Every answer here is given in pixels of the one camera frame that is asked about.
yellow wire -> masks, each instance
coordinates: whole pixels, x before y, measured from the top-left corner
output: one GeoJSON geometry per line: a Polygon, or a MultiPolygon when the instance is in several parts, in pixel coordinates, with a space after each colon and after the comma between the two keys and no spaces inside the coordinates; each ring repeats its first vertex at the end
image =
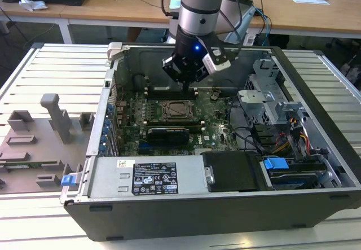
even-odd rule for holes
{"type": "Polygon", "coordinates": [[[280,147],[277,148],[274,152],[272,152],[272,154],[281,151],[281,150],[284,149],[287,145],[289,145],[289,142],[284,143],[282,146],[280,146],[280,147]]]}

paper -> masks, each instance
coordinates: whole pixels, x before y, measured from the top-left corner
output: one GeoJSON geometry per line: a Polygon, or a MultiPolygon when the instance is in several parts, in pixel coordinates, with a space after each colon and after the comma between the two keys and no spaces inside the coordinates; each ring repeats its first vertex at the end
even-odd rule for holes
{"type": "Polygon", "coordinates": [[[315,5],[329,5],[328,2],[324,0],[293,0],[295,3],[313,3],[315,5]]]}
{"type": "Polygon", "coordinates": [[[29,11],[47,9],[47,6],[42,1],[20,0],[19,5],[29,11]]]}

gray floor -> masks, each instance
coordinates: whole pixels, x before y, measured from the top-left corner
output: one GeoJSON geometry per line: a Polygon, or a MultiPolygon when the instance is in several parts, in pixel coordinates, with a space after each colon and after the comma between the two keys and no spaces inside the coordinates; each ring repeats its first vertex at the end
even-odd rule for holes
{"type": "MultiPolygon", "coordinates": [[[[7,80],[11,72],[16,68],[18,63],[30,48],[25,39],[21,36],[14,25],[10,26],[10,33],[0,37],[0,86],[7,80]]],[[[24,33],[26,38],[31,42],[44,43],[63,43],[60,29],[57,25],[52,24],[38,24],[38,23],[17,23],[17,26],[24,33]],[[42,34],[36,39],[31,40],[36,35],[42,34]]],[[[109,40],[105,31],[105,27],[88,26],[88,25],[71,25],[71,32],[73,34],[75,43],[78,44],[108,44],[111,41],[126,41],[127,28],[112,27],[113,39],[109,40]]],[[[163,29],[147,29],[142,30],[137,42],[145,43],[160,43],[163,36],[163,29]]],[[[304,37],[291,36],[288,43],[288,49],[301,49],[300,44],[304,37]]],[[[337,66],[340,67],[345,61],[348,61],[352,54],[349,50],[339,45],[333,45],[331,49],[326,48],[325,44],[330,42],[330,38],[310,38],[305,46],[309,50],[321,50],[326,56],[337,66]]]]}

white sticker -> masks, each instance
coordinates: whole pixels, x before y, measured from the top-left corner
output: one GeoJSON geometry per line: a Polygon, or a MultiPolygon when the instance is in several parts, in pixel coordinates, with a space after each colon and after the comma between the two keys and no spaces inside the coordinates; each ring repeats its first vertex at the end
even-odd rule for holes
{"type": "Polygon", "coordinates": [[[117,160],[118,168],[133,167],[135,160],[117,160]]]}
{"type": "Polygon", "coordinates": [[[6,169],[26,169],[30,168],[28,165],[9,165],[6,169]]]}

black plastic cover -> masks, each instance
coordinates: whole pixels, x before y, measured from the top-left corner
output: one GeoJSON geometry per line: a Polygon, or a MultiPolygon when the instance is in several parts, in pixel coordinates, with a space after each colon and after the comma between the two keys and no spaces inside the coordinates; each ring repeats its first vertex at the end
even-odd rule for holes
{"type": "Polygon", "coordinates": [[[213,170],[215,183],[210,192],[267,191],[259,160],[255,152],[212,151],[203,153],[204,166],[213,170]]]}

